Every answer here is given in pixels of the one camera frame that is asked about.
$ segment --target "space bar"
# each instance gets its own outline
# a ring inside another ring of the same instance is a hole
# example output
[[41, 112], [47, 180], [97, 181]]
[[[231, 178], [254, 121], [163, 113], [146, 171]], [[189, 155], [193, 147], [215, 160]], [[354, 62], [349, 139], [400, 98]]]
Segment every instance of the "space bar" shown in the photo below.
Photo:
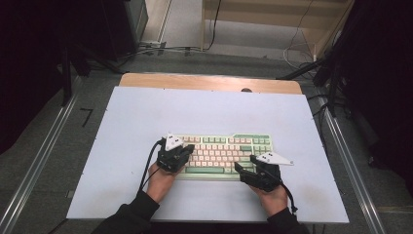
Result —
[[224, 174], [224, 168], [191, 168], [185, 170], [187, 174]]

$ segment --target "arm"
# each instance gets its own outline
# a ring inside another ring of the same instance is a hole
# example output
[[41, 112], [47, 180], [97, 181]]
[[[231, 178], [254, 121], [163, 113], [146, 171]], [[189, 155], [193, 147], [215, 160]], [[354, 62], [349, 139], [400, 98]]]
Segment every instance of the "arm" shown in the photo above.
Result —
[[298, 223], [296, 217], [287, 207], [288, 198], [282, 186], [276, 187], [271, 192], [265, 192], [256, 187], [250, 188], [258, 195], [261, 206], [267, 213], [267, 220], [275, 233], [282, 234], [309, 234], [303, 224]]
[[167, 173], [152, 164], [149, 175], [153, 175], [149, 179], [146, 193], [138, 191], [130, 204], [122, 205], [115, 214], [105, 219], [93, 234], [128, 234], [149, 230], [152, 215], [160, 207], [159, 203], [168, 194], [178, 173]]

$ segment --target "hand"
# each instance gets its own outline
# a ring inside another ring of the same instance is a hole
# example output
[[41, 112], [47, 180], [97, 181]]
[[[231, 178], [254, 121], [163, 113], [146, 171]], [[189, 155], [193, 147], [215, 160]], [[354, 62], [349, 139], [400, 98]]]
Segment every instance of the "hand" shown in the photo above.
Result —
[[175, 177], [182, 171], [183, 167], [177, 173], [169, 173], [159, 168], [156, 163], [152, 164], [149, 168], [149, 175], [153, 175], [149, 178], [148, 194], [156, 203], [160, 203], [164, 197], [168, 194], [170, 188], [175, 181]]
[[258, 195], [261, 206], [264, 208], [267, 216], [275, 215], [284, 210], [288, 205], [288, 197], [285, 189], [280, 185], [271, 192], [266, 192], [252, 186], [250, 186], [250, 188]]

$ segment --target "forearm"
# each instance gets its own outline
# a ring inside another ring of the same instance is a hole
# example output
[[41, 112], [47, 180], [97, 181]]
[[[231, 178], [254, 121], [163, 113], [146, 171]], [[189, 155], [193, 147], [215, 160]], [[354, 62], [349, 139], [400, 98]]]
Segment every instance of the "forearm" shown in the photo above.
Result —
[[137, 193], [129, 205], [122, 205], [119, 210], [105, 219], [93, 234], [140, 233], [150, 229], [150, 219], [159, 208], [145, 192]]
[[277, 214], [270, 216], [268, 219], [271, 229], [275, 233], [282, 234], [309, 234], [309, 230], [303, 224], [300, 224], [288, 208], [280, 211]]

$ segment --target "mechanical keyboard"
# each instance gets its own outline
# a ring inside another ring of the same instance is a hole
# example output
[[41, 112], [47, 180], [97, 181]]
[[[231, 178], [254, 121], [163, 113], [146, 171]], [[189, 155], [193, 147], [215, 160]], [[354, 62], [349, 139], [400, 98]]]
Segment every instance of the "mechanical keyboard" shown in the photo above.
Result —
[[269, 135], [176, 136], [185, 142], [184, 146], [195, 145], [194, 152], [177, 179], [238, 180], [240, 176], [234, 169], [234, 162], [255, 172], [255, 165], [249, 161], [249, 155], [259, 156], [273, 151]]

